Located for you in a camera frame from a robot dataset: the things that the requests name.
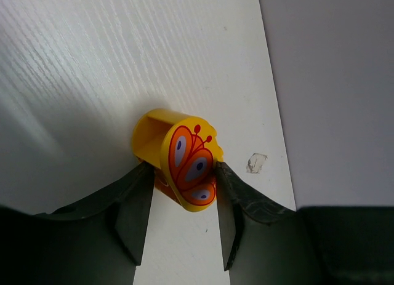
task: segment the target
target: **white table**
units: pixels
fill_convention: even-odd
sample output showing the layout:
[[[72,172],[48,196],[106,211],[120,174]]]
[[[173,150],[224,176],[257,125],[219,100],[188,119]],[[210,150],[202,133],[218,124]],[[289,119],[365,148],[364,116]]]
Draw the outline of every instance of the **white table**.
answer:
[[[208,120],[239,176],[295,208],[258,0],[0,3],[1,204],[51,212],[120,178],[136,121],[166,107]],[[135,284],[228,283],[215,205],[155,191]]]

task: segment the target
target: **butterfly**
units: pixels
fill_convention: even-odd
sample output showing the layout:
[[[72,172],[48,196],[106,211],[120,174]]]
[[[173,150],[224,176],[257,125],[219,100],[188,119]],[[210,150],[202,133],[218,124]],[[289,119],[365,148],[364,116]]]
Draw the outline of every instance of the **butterfly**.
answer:
[[[194,127],[194,134],[187,126],[179,126],[172,134],[168,151],[168,166],[171,180],[184,201],[194,206],[208,206],[216,197],[215,176],[212,172],[214,157],[204,145],[212,141],[198,135],[201,126]],[[156,173],[155,185],[174,201],[177,195],[169,188],[162,173]]]

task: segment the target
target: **yellow toy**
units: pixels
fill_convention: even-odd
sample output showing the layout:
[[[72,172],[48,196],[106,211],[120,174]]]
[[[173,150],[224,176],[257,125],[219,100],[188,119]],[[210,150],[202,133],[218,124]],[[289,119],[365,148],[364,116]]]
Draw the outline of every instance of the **yellow toy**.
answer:
[[[155,187],[188,211],[216,199],[213,168],[223,161],[216,130],[204,119],[166,109],[145,114],[131,142],[140,159],[155,166]]]

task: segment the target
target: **stain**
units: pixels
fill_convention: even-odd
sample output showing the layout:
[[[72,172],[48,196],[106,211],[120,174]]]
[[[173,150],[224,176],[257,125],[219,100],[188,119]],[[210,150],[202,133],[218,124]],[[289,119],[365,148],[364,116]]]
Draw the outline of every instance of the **stain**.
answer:
[[[267,155],[254,153],[246,165],[246,172],[259,174],[261,169],[263,168],[264,162],[268,159]]]

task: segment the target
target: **tabletop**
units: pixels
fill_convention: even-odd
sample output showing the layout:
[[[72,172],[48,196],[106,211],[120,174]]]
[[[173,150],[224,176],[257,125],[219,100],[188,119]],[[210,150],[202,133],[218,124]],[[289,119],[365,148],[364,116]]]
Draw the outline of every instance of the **tabletop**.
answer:
[[[231,168],[295,209],[259,0],[0,4],[0,204],[52,212],[119,179],[163,107],[210,122]],[[215,204],[155,191],[134,284],[229,284]]]

